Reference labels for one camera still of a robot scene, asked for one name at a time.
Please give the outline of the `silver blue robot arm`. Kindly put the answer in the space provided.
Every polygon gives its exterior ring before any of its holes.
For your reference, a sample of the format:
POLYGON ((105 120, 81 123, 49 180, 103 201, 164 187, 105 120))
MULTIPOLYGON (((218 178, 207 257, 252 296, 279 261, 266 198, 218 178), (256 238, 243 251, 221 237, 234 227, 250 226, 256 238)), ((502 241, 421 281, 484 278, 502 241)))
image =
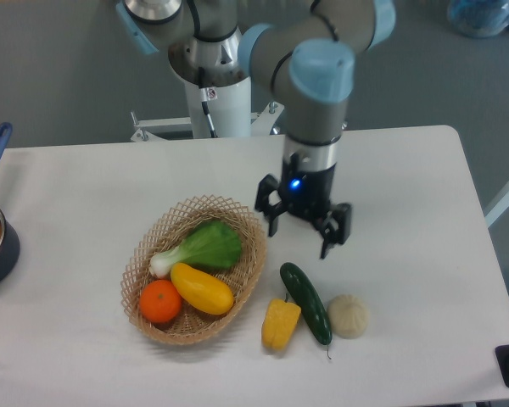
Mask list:
POLYGON ((284 107, 282 173, 261 180, 255 209, 270 234, 288 213, 321 234, 323 252, 345 243, 352 208, 330 195, 355 58, 390 36, 394 4, 315 1, 295 25, 246 31, 234 1, 119 1, 115 8, 143 53, 167 54, 195 137, 249 135, 252 84, 284 107))

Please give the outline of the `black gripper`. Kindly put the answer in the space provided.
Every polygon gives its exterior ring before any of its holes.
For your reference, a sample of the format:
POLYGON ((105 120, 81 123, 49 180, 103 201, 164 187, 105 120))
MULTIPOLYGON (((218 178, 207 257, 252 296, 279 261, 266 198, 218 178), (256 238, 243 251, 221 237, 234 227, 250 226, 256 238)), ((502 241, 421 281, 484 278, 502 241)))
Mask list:
POLYGON ((331 203, 335 166, 306 170, 299 153, 282 162, 281 182, 271 174, 258 184, 254 208, 268 223, 268 237, 278 229, 285 211, 303 220, 314 220, 322 236, 320 258, 325 259, 335 245, 344 245, 352 226, 352 205, 331 203))

